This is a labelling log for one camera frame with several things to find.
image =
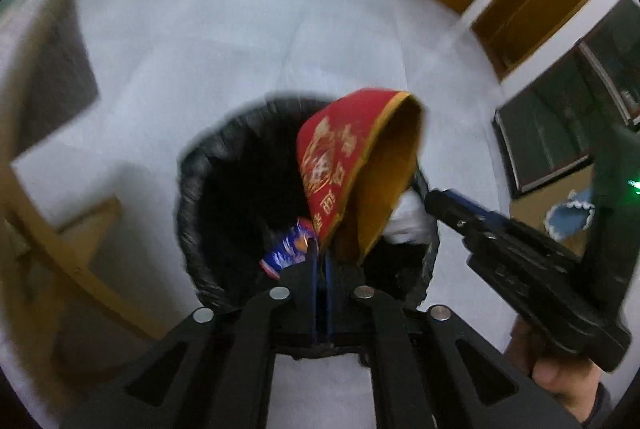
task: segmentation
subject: white floor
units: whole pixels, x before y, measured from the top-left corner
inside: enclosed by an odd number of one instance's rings
[[[508,210],[490,129],[500,86],[473,35],[433,0],[79,0],[79,8],[100,101],[17,170],[53,220],[117,193],[126,214],[95,270],[171,325],[198,305],[174,234],[178,157],[198,133],[267,93],[407,88],[428,108],[420,164],[432,186]],[[427,303],[450,305],[502,349],[513,312],[466,268],[460,237],[441,230]],[[80,306],[63,340],[80,365],[144,349]],[[340,359],[340,371],[326,373],[327,363],[310,371],[314,364],[279,359],[271,426],[310,427],[313,414],[300,403],[311,397],[326,403],[323,427],[373,427],[366,372]],[[322,395],[319,386],[300,391],[310,374],[326,382]]]

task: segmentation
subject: trash can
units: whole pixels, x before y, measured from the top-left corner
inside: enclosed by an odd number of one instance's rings
[[[214,312],[239,309],[273,286],[258,262],[279,233],[297,218],[310,217],[296,137],[329,102],[299,96],[267,100],[197,138],[181,160],[178,241],[198,298]],[[412,188],[424,202],[428,186],[419,170]],[[436,221],[427,229],[418,244],[381,238],[363,265],[367,284],[417,307],[438,248]]]

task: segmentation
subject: blue snack wrapper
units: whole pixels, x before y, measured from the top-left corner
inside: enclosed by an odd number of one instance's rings
[[[309,219],[298,218],[296,224],[260,260],[260,266],[271,279],[280,279],[283,268],[306,261],[311,239],[316,239],[313,224]]]

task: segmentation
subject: white wall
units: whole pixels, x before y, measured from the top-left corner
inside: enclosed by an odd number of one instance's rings
[[[474,0],[461,17],[470,26],[492,0]],[[505,100],[532,83],[599,22],[618,0],[589,0],[558,32],[502,81]]]

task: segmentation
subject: gold embroidery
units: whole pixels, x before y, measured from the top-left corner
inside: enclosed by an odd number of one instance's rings
[[[334,165],[334,132],[329,118],[324,117],[314,130],[314,136],[302,158],[302,181],[306,195],[317,193],[331,180]]]
[[[322,207],[324,214],[328,216],[331,214],[331,211],[334,210],[334,205],[335,205],[335,194],[333,191],[329,191],[326,194],[326,196],[322,198],[322,201],[320,202],[320,206]]]
[[[358,138],[351,133],[351,124],[347,124],[344,127],[340,133],[340,139],[342,141],[342,152],[347,156],[351,156],[358,142]]]
[[[338,187],[342,186],[342,181],[344,180],[344,167],[342,167],[341,162],[335,166],[334,176],[332,178],[332,183],[336,184]]]
[[[320,213],[314,215],[314,229],[316,229],[316,232],[320,232],[320,229],[322,229],[322,216],[320,216]]]

